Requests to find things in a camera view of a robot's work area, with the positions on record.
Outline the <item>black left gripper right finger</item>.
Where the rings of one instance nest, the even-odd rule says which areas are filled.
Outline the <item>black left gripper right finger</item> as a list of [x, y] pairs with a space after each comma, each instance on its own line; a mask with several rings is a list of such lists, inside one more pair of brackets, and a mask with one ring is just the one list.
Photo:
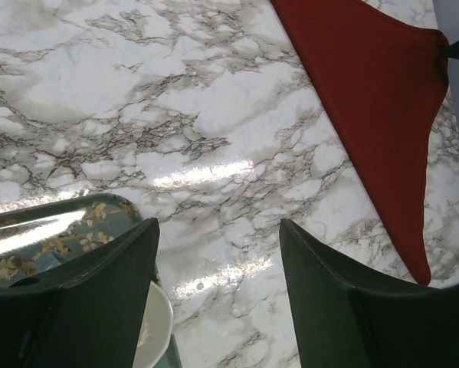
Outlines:
[[304, 367], [459, 367], [459, 284], [437, 289], [369, 268], [280, 223]]

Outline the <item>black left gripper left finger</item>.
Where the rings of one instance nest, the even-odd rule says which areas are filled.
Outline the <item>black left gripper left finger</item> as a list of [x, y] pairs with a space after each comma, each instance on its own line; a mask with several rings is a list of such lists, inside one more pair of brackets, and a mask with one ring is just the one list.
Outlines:
[[151, 218], [0, 287], [0, 367], [131, 367], [159, 243]]

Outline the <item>red cloth napkin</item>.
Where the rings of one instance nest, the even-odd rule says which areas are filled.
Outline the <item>red cloth napkin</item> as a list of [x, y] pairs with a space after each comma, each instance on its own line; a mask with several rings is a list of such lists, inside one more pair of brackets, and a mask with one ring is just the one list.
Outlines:
[[448, 89], [446, 37], [363, 1], [273, 7], [392, 244], [415, 281], [429, 284], [426, 170]]

